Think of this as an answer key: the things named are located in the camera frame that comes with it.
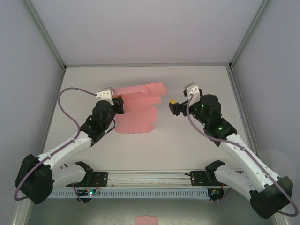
wire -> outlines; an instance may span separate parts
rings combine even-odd
[[[220,198],[220,199],[218,199],[218,200],[213,200],[213,202],[220,202],[220,201],[223,201],[223,200],[229,195],[229,193],[230,193],[232,190],[233,190],[233,189],[230,187],[230,188],[228,189],[228,191],[226,192],[226,194],[223,195],[222,198]]]
[[[96,191],[98,189],[98,187],[99,187],[100,181],[97,178],[94,178],[93,180],[97,181],[97,187],[95,189],[95,191]]]
[[[222,183],[220,190],[222,190],[224,188],[224,184]]]
[[[80,202],[80,204],[83,203],[83,200],[81,200],[81,198],[78,195],[78,192],[76,191],[75,184],[72,183],[72,186],[73,186],[73,189],[74,189],[75,195],[77,196],[78,201]]]
[[[58,153],[59,151],[61,151],[61,150],[64,149],[65,147],[67,147],[69,144],[73,143],[74,140],[76,140],[76,139],[78,138],[78,136],[79,136],[79,133],[80,133],[80,126],[79,126],[78,122],[77,122],[73,117],[71,117],[71,116],[70,116],[70,115],[62,108],[61,103],[60,103],[60,97],[61,97],[61,95],[62,95],[65,91],[67,91],[67,90],[79,90],[79,91],[85,92],[85,93],[87,93],[87,94],[97,96],[95,93],[89,92],[89,91],[84,90],[84,89],[81,89],[81,88],[74,88],[74,87],[66,88],[66,89],[64,89],[64,90],[62,90],[62,91],[60,92],[60,94],[58,95],[58,106],[59,106],[60,110],[61,110],[61,111],[62,111],[62,112],[63,112],[70,120],[72,120],[72,121],[76,124],[76,126],[77,126],[77,133],[76,133],[76,135],[74,136],[74,139],[70,140],[69,142],[67,142],[67,143],[65,143],[64,145],[62,145],[61,147],[59,147],[57,150],[55,150],[54,152],[52,152],[52,153],[50,154],[50,157],[49,157],[49,156],[45,157],[42,161],[40,161],[38,164],[36,164],[31,170],[29,170],[29,172],[23,177],[23,179],[21,180],[21,182],[19,183],[18,187],[17,187],[16,190],[15,190],[15,193],[14,193],[14,199],[15,199],[16,201],[21,201],[21,200],[24,200],[24,199],[28,198],[27,196],[22,197],[22,198],[18,198],[18,197],[17,197],[20,188],[22,187],[22,185],[24,184],[24,182],[27,180],[27,178],[28,178],[28,177],[29,177],[29,176],[30,176],[30,175],[31,175],[31,174],[32,174],[32,173],[33,173],[40,165],[42,165],[45,161],[47,161],[48,159],[50,159],[50,158],[51,158],[52,156],[54,156],[56,153]]]
[[[112,121],[114,123],[114,126],[111,129],[109,129],[105,134],[108,134],[109,132],[111,132],[116,127],[116,121],[114,119]]]
[[[282,189],[282,187],[275,181],[275,179],[273,177],[271,177],[271,175],[268,173],[268,171],[265,170],[265,168],[260,165],[260,163],[256,160],[256,158],[247,150],[245,149],[245,147],[239,145],[238,143],[235,143],[235,142],[232,142],[232,141],[229,141],[229,140],[223,140],[223,139],[219,139],[219,138],[215,138],[215,137],[211,137],[209,135],[206,135],[202,130],[200,130],[196,124],[192,121],[192,118],[189,114],[189,104],[191,103],[194,95],[193,94],[190,94],[191,98],[188,100],[187,102],[187,119],[188,121],[190,122],[190,124],[192,125],[192,127],[198,132],[200,133],[201,135],[203,135],[204,137],[207,137],[208,139],[210,139],[211,141],[214,141],[214,142],[225,142],[225,143],[228,143],[228,144],[232,144],[238,148],[240,148],[242,151],[244,151],[254,162],[255,164],[265,173],[265,175],[275,184],[275,186],[282,192],[282,194],[289,200],[289,202],[292,204],[292,206],[294,207],[295,209],[295,212],[293,214],[290,214],[290,213],[285,213],[285,212],[281,212],[281,211],[278,211],[278,213],[282,214],[282,215],[285,215],[285,216],[289,216],[289,217],[295,217],[299,214],[299,210],[298,210],[298,207],[296,205],[296,203],[290,198],[290,196]]]

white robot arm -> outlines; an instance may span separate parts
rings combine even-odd
[[[187,116],[199,133],[239,162],[247,175],[241,175],[217,160],[205,168],[209,181],[224,183],[242,194],[262,218],[269,218],[292,203],[290,197],[293,182],[287,176],[281,178],[253,153],[236,129],[222,118],[218,98],[214,95],[203,95],[194,83],[187,85],[183,93],[189,100],[181,104],[171,100],[169,107],[172,113],[176,116],[180,113]],[[195,126],[189,115],[204,125],[204,132]]]
[[[16,200],[22,200],[16,197],[18,190],[39,204],[55,189],[72,183],[91,182],[93,169],[82,161],[74,161],[73,156],[97,143],[115,115],[124,113],[123,99],[121,96],[113,97],[112,88],[103,89],[95,96],[101,100],[75,135],[47,153],[25,157],[15,181]]]

gray wall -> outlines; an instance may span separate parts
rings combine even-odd
[[[21,162],[40,149],[60,68],[22,1],[0,1],[0,21],[0,224],[6,225]]]
[[[299,0],[274,0],[235,72],[262,158],[293,180],[293,199],[300,207],[299,12]],[[299,224],[300,217],[292,221]]]
[[[229,62],[262,0],[32,2],[71,65]]]

pink foam piece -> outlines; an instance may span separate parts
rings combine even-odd
[[[167,94],[163,83],[114,89],[114,95],[124,100],[124,114],[116,116],[115,131],[120,134],[148,133],[154,129],[158,109],[152,104],[161,103],[161,95]]]
[[[149,133],[154,129],[158,109],[153,105],[130,105],[124,107],[124,114],[116,118],[115,130],[120,134]]]
[[[135,225],[158,225],[158,217],[135,217]]]

yellow block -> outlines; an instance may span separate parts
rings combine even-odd
[[[176,102],[175,100],[171,99],[171,100],[170,100],[170,103],[171,103],[171,104],[176,104],[177,102]]]

